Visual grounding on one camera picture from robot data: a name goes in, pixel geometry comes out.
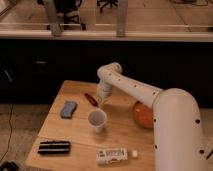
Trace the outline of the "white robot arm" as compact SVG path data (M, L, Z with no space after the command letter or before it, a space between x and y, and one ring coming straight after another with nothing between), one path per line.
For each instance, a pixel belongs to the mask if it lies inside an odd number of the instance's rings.
M202 120L195 98L180 88L161 89L121 74L114 62L97 70L97 94L115 86L153 110L155 171L207 171Z

